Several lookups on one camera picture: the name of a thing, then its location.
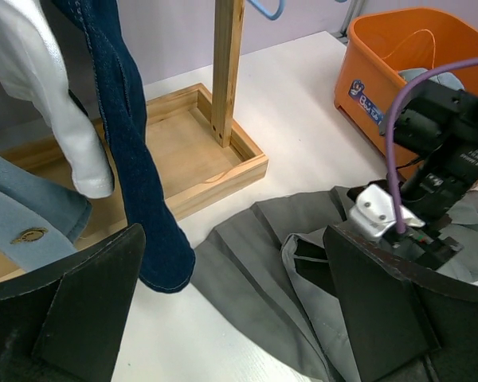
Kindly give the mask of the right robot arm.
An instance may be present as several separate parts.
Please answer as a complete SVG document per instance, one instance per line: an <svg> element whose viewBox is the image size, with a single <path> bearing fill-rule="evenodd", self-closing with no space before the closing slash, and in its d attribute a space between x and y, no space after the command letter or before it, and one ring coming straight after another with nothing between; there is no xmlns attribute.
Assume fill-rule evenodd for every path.
<svg viewBox="0 0 478 382"><path fill-rule="evenodd" d="M399 189L403 206L425 222L406 234L423 251L415 261L435 271L462 249L440 235L449 210L478 181L478 97L432 80L418 84L403 100L394 142L421 162Z"/></svg>

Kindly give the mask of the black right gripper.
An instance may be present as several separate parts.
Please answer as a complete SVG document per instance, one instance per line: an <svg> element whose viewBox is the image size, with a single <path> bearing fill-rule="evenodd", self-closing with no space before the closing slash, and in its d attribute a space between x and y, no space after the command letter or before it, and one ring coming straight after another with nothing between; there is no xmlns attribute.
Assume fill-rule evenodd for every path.
<svg viewBox="0 0 478 382"><path fill-rule="evenodd" d="M433 271L444 266L464 248L451 236L442 239L438 231L427 227L407 226L403 234L390 228L382 239L390 245L394 255Z"/></svg>

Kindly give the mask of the light denim jacket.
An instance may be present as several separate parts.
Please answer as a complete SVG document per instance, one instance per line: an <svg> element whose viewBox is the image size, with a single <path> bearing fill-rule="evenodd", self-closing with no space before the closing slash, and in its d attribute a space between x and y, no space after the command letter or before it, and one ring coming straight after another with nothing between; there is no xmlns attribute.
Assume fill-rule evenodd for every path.
<svg viewBox="0 0 478 382"><path fill-rule="evenodd" d="M0 251L25 271L76 253L92 205L0 156Z"/></svg>

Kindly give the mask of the light blue denim skirt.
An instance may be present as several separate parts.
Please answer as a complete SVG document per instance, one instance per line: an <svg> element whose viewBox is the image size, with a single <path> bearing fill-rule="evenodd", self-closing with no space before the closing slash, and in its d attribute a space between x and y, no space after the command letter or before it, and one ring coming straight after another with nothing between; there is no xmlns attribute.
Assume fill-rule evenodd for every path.
<svg viewBox="0 0 478 382"><path fill-rule="evenodd" d="M427 72L426 68L409 68L401 70L398 74L405 81L410 82L414 78ZM451 72L443 72L429 78L431 81L451 88L452 90L464 90L465 87L462 82Z"/></svg>

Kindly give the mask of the white shirt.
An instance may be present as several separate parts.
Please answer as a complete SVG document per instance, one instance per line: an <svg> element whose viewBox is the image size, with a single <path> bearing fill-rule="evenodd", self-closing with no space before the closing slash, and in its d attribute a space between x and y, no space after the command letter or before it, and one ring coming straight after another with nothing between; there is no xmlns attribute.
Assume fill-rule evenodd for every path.
<svg viewBox="0 0 478 382"><path fill-rule="evenodd" d="M76 190L91 199L112 195L115 183L103 145L69 92L57 40L38 1L0 1L0 83L30 101L52 129Z"/></svg>

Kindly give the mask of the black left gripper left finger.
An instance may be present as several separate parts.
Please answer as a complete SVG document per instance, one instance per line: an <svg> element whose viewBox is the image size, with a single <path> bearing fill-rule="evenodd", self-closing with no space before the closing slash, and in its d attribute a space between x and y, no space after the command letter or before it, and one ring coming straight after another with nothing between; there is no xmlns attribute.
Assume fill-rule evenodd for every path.
<svg viewBox="0 0 478 382"><path fill-rule="evenodd" d="M0 283L0 381L109 381L145 248L140 224Z"/></svg>

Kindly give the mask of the grey pleated skirt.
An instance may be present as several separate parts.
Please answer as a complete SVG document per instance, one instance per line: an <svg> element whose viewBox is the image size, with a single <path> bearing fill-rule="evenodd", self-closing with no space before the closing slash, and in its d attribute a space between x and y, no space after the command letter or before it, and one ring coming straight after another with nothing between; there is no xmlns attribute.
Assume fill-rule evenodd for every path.
<svg viewBox="0 0 478 382"><path fill-rule="evenodd" d="M323 243L331 226L361 237L351 206L344 187L260 201L196 249L192 282L218 311L279 361L324 381L363 381ZM450 217L443 234L464 248L435 272L478 286L478 191Z"/></svg>

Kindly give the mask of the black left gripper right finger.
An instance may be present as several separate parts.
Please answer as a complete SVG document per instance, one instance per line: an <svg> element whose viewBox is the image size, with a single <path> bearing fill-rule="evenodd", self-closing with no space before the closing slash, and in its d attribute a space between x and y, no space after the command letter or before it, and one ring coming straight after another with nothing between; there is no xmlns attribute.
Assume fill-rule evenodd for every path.
<svg viewBox="0 0 478 382"><path fill-rule="evenodd" d="M478 286L336 226L323 243L361 380L478 381Z"/></svg>

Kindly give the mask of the light blue grey-skirt hanger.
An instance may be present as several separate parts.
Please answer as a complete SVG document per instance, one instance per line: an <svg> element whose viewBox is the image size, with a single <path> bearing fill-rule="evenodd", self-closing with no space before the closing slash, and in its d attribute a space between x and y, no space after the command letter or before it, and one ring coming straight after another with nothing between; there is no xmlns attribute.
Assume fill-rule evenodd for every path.
<svg viewBox="0 0 478 382"><path fill-rule="evenodd" d="M285 0L279 0L277 7L274 11L270 11L261 1L259 0L247 0L249 3L259 14L261 14L264 18L268 19L269 21L277 20L282 13L284 12Z"/></svg>

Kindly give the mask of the orange plastic basket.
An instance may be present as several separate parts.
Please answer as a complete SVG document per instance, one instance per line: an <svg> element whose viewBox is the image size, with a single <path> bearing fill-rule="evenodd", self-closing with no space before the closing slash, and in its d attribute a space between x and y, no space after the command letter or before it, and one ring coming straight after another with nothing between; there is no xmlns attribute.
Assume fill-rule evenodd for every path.
<svg viewBox="0 0 478 382"><path fill-rule="evenodd" d="M478 57L478 29L426 7L361 16L350 24L348 37L335 106L380 153L385 153L386 144L378 125L406 84L401 71Z"/></svg>

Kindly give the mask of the dark blue denim garment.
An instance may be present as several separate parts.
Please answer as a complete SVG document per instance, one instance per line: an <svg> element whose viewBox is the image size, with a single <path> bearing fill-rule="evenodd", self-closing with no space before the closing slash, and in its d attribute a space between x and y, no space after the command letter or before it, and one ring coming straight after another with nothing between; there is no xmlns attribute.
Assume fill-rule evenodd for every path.
<svg viewBox="0 0 478 382"><path fill-rule="evenodd" d="M92 58L105 138L119 176L130 224L141 224L146 247L140 280L172 294L190 281L196 257L165 202L159 172L146 144L147 105L138 67L122 36L115 1L56 1L85 36Z"/></svg>

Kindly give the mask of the wooden clothes rack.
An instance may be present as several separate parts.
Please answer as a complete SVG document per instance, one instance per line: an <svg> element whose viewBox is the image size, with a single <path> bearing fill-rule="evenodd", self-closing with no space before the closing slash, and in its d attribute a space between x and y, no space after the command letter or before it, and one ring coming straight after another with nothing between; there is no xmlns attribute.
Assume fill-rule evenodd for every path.
<svg viewBox="0 0 478 382"><path fill-rule="evenodd" d="M211 92L194 84L147 102L147 147L176 220L265 176L268 157L233 119L245 1L215 1ZM52 137L1 152L24 170L69 187L69 165ZM91 220L77 249L87 248L127 225L118 191L93 202ZM0 282L25 271L0 252Z"/></svg>

